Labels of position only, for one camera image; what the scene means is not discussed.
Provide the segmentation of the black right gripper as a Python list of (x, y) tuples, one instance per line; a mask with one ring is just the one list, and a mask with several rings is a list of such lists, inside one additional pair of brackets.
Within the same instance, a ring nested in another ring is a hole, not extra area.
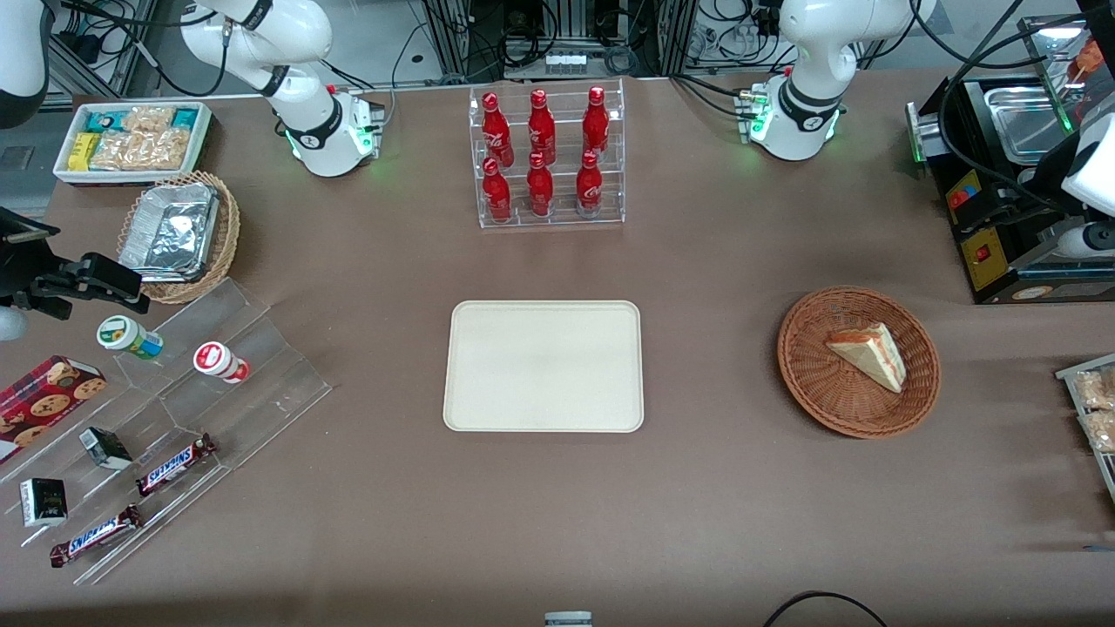
[(132, 314), (151, 311), (140, 274), (100, 253), (87, 253), (80, 261), (56, 255), (48, 238), (59, 232), (1, 209), (1, 306), (68, 319), (72, 303), (67, 298), (77, 297), (84, 286), (88, 300), (116, 303)]

